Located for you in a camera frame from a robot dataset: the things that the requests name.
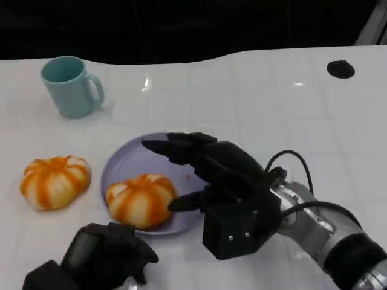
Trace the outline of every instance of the black cable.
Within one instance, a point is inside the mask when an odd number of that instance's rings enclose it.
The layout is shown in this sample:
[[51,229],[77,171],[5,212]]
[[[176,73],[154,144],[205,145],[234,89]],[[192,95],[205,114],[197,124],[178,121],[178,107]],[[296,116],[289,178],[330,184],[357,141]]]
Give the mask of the black cable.
[[133,14],[137,23],[137,29],[138,29],[138,32],[140,33],[140,37],[141,37],[141,40],[143,41],[146,51],[148,52],[148,55],[152,58],[153,63],[160,63],[160,60],[158,59],[156,54],[154,54],[154,52],[151,50],[148,40],[145,37],[144,31],[142,29],[141,20],[140,20],[140,13],[138,12],[138,9],[136,6],[136,0],[132,0],[132,4],[133,4]]
[[310,208],[310,207],[323,207],[323,208],[327,208],[330,210],[336,210],[339,213],[342,213],[345,216],[348,216],[356,225],[358,225],[360,228],[362,228],[362,226],[360,225],[360,222],[357,220],[355,215],[352,214],[352,212],[347,210],[345,207],[342,207],[341,205],[334,204],[332,202],[325,202],[325,201],[308,201],[308,202],[304,202],[302,204],[297,204],[294,207],[283,211],[281,213],[280,220],[283,220],[284,218],[286,218],[288,215],[290,215],[292,213],[295,213],[297,211],[301,211],[305,208]]
[[290,1],[287,3],[287,22],[288,22],[288,38],[291,40],[291,20],[290,20]]
[[302,166],[304,167],[305,169],[305,173],[307,174],[307,179],[308,179],[308,186],[309,186],[309,191],[312,193],[312,195],[314,195],[314,191],[313,191],[313,183],[312,183],[312,177],[310,175],[310,171],[309,171],[309,168],[308,168],[308,165],[307,163],[305,162],[304,158],[298,154],[296,151],[293,151],[293,150],[283,150],[281,152],[278,152],[276,155],[274,155],[270,161],[267,163],[266,165],[266,169],[265,169],[265,173],[268,173],[271,166],[273,165],[274,161],[276,161],[278,159],[278,157],[280,156],[283,156],[285,154],[290,154],[290,155],[293,155],[295,157],[297,157],[299,159],[299,161],[301,161],[302,163]]
[[[303,165],[303,167],[305,169],[305,173],[307,174],[308,184],[309,184],[309,191],[311,192],[312,195],[314,195],[313,183],[312,183],[312,178],[311,178],[311,175],[310,175],[310,171],[309,171],[308,165],[305,162],[304,158],[300,154],[298,154],[296,151],[293,151],[293,150],[283,150],[281,152],[278,152],[267,163],[266,168],[265,168],[265,173],[268,174],[271,166],[274,163],[274,161],[276,161],[278,159],[278,157],[280,157],[282,155],[285,155],[285,154],[293,155],[293,156],[297,157],[301,161],[301,163],[302,163],[302,165]],[[301,211],[301,210],[303,210],[305,208],[310,208],[310,207],[323,207],[323,208],[327,208],[327,209],[330,209],[330,210],[338,211],[339,213],[342,213],[345,216],[349,217],[356,225],[359,226],[359,228],[362,228],[362,226],[360,225],[360,222],[357,220],[355,215],[352,214],[352,212],[347,210],[345,207],[342,207],[341,205],[334,204],[332,202],[325,202],[325,201],[309,201],[309,202],[304,202],[302,204],[297,204],[294,207],[289,208],[288,210],[285,210],[285,211],[283,211],[281,213],[278,224],[280,224],[281,221],[284,218],[286,218],[288,215],[290,215],[292,213],[295,213],[297,211]]]

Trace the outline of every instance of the robotic hand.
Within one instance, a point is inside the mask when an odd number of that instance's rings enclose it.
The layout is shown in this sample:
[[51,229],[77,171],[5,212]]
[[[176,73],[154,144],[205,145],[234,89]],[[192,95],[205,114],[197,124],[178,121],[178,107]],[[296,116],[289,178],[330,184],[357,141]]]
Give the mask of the robotic hand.
[[[280,152],[264,170],[230,142],[201,133],[167,137],[143,140],[143,145],[175,164],[191,164],[209,183],[201,192],[174,200],[169,209],[204,212],[203,244],[218,259],[254,253],[277,232],[293,239],[340,289],[387,289],[387,254],[348,210],[314,197],[308,168],[296,152]],[[286,182],[280,167],[270,170],[285,153],[301,160],[309,189]]]
[[23,290],[112,290],[129,276],[144,285],[144,266],[157,262],[134,227],[89,224],[77,232],[60,266],[51,260],[30,272]]

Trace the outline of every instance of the purple plate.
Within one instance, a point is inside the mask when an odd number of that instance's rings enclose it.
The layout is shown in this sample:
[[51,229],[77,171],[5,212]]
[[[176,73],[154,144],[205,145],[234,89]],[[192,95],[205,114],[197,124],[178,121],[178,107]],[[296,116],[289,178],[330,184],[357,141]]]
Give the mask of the purple plate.
[[[168,177],[175,186],[178,196],[202,190],[206,186],[207,183],[194,174],[191,166],[170,163],[165,156],[142,146],[141,140],[167,140],[167,136],[166,133],[153,133],[137,137],[127,142],[110,157],[101,177],[101,193],[105,204],[105,193],[111,184],[135,178],[144,173],[158,173]],[[160,226],[146,231],[137,230],[137,232],[150,235],[179,233],[194,227],[202,219],[203,214],[199,211],[174,213]]]

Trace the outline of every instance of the white table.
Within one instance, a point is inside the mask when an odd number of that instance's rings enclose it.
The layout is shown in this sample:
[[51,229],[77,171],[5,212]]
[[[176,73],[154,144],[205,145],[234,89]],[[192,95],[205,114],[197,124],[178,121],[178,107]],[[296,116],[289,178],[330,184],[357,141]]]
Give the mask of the white table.
[[[355,67],[353,78],[326,72],[340,59]],[[386,47],[249,51],[178,65],[88,62],[106,87],[106,104],[80,120],[59,115],[39,79],[45,62],[0,62],[1,289],[20,289],[27,272],[48,259],[60,262],[82,225],[110,221],[99,192],[103,166],[123,143],[155,131],[216,135],[263,164],[277,151],[297,150],[311,167],[316,196],[348,207],[387,248]],[[90,189],[65,210],[32,210],[18,188],[24,167],[68,154],[91,164]],[[306,182],[292,157],[280,163]],[[283,237],[225,262],[202,246],[200,227],[147,241],[160,256],[148,268],[154,289],[336,289]]]

